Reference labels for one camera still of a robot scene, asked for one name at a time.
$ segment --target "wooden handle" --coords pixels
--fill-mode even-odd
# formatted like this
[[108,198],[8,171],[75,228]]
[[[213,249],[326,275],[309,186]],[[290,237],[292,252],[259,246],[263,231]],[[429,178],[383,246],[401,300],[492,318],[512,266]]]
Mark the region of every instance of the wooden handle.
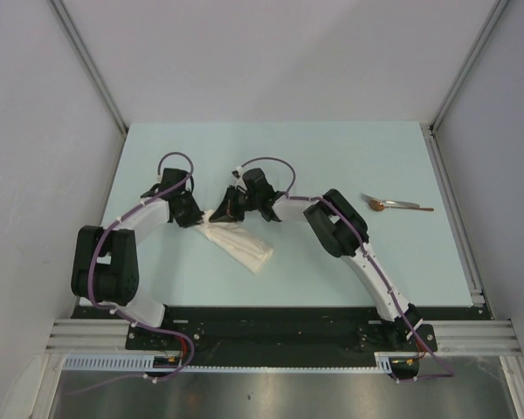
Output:
[[434,208],[413,208],[413,207],[386,207],[386,208],[397,208],[399,210],[415,210],[415,211],[429,211],[432,212]]

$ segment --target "folded cloth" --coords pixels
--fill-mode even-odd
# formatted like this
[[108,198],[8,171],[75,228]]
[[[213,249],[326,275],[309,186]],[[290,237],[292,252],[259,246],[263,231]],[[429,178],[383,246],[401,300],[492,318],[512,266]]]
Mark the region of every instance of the folded cloth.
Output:
[[262,265],[270,259],[273,248],[240,228],[238,223],[210,223],[213,212],[211,209],[205,211],[203,223],[197,225],[196,229],[250,269],[252,273],[258,273]]

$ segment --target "wall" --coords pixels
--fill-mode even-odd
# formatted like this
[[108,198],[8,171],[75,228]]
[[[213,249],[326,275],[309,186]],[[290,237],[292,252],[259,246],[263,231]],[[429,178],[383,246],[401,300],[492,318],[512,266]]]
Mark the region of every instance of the wall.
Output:
[[0,405],[72,304],[120,146],[46,1],[0,0]]
[[439,132],[482,273],[524,351],[524,0],[516,1]]
[[430,122],[494,0],[66,0],[132,122]]

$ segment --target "white fabric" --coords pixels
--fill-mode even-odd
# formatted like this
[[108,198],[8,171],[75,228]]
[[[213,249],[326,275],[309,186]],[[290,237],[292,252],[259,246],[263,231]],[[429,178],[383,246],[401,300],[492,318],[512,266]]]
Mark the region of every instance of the white fabric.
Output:
[[213,210],[206,211],[203,223],[196,226],[208,240],[219,245],[252,273],[258,273],[270,259],[273,248],[238,226],[238,223],[210,223]]

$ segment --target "purple cable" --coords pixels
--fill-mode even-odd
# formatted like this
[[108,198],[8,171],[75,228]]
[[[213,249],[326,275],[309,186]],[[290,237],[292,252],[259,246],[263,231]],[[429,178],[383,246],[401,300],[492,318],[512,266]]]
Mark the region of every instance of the purple cable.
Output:
[[331,202],[327,201],[322,196],[315,196],[315,197],[312,197],[312,198],[310,198],[308,196],[290,196],[289,199],[296,200],[296,201],[320,201],[320,202],[324,203],[327,207],[329,207],[349,227],[349,229],[353,232],[353,234],[357,238],[357,241],[359,242],[359,246],[362,249],[363,256],[373,265],[373,267],[375,268],[376,273],[378,273],[378,275],[381,277],[381,280],[383,281],[384,286],[386,286],[387,291],[389,292],[390,296],[392,297],[392,301],[394,302],[394,306],[396,306],[396,309],[397,309],[398,313],[400,314],[400,316],[402,317],[403,322],[411,330],[413,335],[416,337],[416,340],[425,349],[425,351],[427,351],[431,355],[433,360],[435,360],[438,363],[438,365],[440,365],[442,368],[444,368],[446,373],[447,373],[447,374],[428,374],[428,375],[422,375],[420,377],[404,379],[404,380],[400,380],[400,379],[398,379],[397,377],[394,376],[394,378],[396,378],[396,382],[399,382],[399,381],[432,380],[432,379],[435,379],[435,378],[448,378],[448,377],[453,377],[454,375],[456,375],[456,373],[454,372],[452,367],[450,365],[448,365],[446,362],[444,362],[438,355],[436,355],[432,351],[432,349],[425,343],[425,341],[421,338],[421,336],[419,336],[417,334],[417,331],[416,331],[415,327],[411,324],[410,320],[406,317],[405,313],[403,312],[402,307],[400,306],[400,303],[399,303],[398,299],[396,298],[395,293],[391,292],[392,291],[392,287],[390,286],[389,280],[386,278],[386,275],[378,267],[378,265],[373,260],[373,258],[371,258],[369,256],[369,254],[367,253],[367,249],[365,249],[364,242],[361,239],[361,235],[359,234],[357,229],[353,225],[351,225],[349,220]]
[[261,160],[278,161],[278,162],[283,163],[283,164],[285,164],[286,166],[289,167],[289,169],[291,170],[291,173],[293,174],[293,179],[291,180],[291,183],[289,183],[289,186],[286,189],[286,197],[288,198],[289,197],[289,191],[291,190],[291,188],[295,184],[295,181],[297,180],[297,173],[295,173],[295,168],[290,163],[288,163],[287,161],[279,159],[278,157],[256,157],[254,159],[250,159],[249,161],[245,161],[243,164],[241,164],[241,168],[243,168],[247,164],[251,164],[251,163],[254,163],[255,161],[261,161]]
[[[184,177],[184,179],[182,179],[176,185],[159,192],[158,194],[152,196],[151,198],[149,198],[148,200],[144,201],[143,203],[139,203],[138,205],[133,207],[130,211],[128,211],[126,214],[124,214],[123,216],[120,217],[120,221],[116,220],[111,225],[109,225],[105,229],[103,234],[101,235],[99,241],[97,242],[97,246],[95,247],[95,251],[93,252],[93,256],[92,256],[92,259],[91,259],[91,264],[89,265],[89,273],[87,275],[87,297],[89,298],[89,300],[91,301],[92,305],[95,308],[99,308],[99,309],[102,309],[102,310],[109,310],[109,309],[116,308],[114,306],[100,306],[97,303],[97,300],[95,299],[95,295],[93,293],[93,277],[94,277],[94,274],[95,274],[95,267],[97,265],[97,259],[99,258],[99,254],[100,254],[101,248],[103,247],[103,244],[107,240],[107,236],[109,235],[109,233],[111,231],[113,231],[113,229],[117,225],[119,225],[120,223],[128,220],[133,214],[138,212],[140,209],[144,208],[146,205],[150,205],[153,201],[156,201],[160,197],[165,196],[165,195],[169,194],[170,192],[172,192],[173,190],[181,187],[182,185],[184,185],[192,177],[192,173],[194,172],[194,163],[192,162],[192,160],[187,155],[185,155],[184,153],[177,152],[177,151],[172,152],[172,153],[167,153],[166,155],[164,155],[161,158],[161,160],[159,161],[159,164],[157,166],[157,174],[159,175],[161,173],[161,167],[162,167],[162,163],[164,162],[164,160],[167,157],[170,157],[171,155],[180,155],[181,157],[186,159],[186,161],[189,163],[190,171],[186,175],[186,177]],[[117,312],[117,314],[121,318],[129,321],[130,323],[135,323],[138,327],[147,329],[147,330],[149,330],[151,332],[164,333],[164,334],[169,334],[169,335],[172,335],[172,336],[176,336],[176,337],[185,339],[187,341],[187,343],[189,344],[189,346],[190,346],[190,355],[188,356],[187,360],[180,367],[176,368],[173,372],[171,372],[169,375],[167,375],[165,377],[157,378],[157,382],[169,380],[170,378],[172,378],[173,376],[175,376],[176,374],[181,372],[181,370],[183,370],[183,368],[187,367],[190,364],[190,362],[192,361],[192,358],[194,357],[195,350],[194,350],[194,342],[187,335],[185,335],[184,333],[179,333],[179,332],[175,332],[175,331],[172,331],[172,330],[160,329],[158,327],[152,327],[152,326],[144,325],[142,323],[137,322],[135,319],[130,318],[126,314],[119,312],[118,310],[116,312]],[[118,381],[118,380],[124,380],[124,379],[127,379],[127,378],[137,378],[137,377],[143,377],[143,375],[142,374],[125,374],[125,375],[120,375],[120,376],[114,377],[114,378],[112,378],[110,380],[106,380],[106,381],[103,381],[103,382],[99,382],[97,384],[93,384],[92,386],[89,386],[87,388],[82,388],[80,390],[72,391],[71,393],[69,393],[69,395],[80,395],[82,393],[85,393],[86,391],[93,390],[93,389],[99,388],[99,387],[103,387],[103,386],[105,386],[107,384],[110,384],[110,383]]]

